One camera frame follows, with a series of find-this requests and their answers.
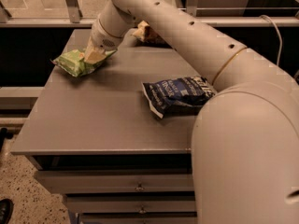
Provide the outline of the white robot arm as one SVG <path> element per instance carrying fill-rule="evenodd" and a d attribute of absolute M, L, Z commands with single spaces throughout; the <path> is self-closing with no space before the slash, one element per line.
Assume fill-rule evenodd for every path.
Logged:
<path fill-rule="evenodd" d="M 299 224 L 296 81 L 164 0 L 109 0 L 92 41 L 112 50 L 138 21 L 146 21 L 217 92 L 192 131 L 199 224 Z"/>

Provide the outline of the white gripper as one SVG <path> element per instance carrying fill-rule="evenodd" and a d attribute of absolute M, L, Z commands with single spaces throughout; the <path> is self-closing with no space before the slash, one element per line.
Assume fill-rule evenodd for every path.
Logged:
<path fill-rule="evenodd" d="M 102 26 L 100 18 L 97 18 L 92 26 L 91 41 L 94 46 L 88 46 L 84 54 L 84 62 L 95 64 L 106 58 L 106 50 L 111 51 L 118 48 L 123 38 L 110 35 Z"/>

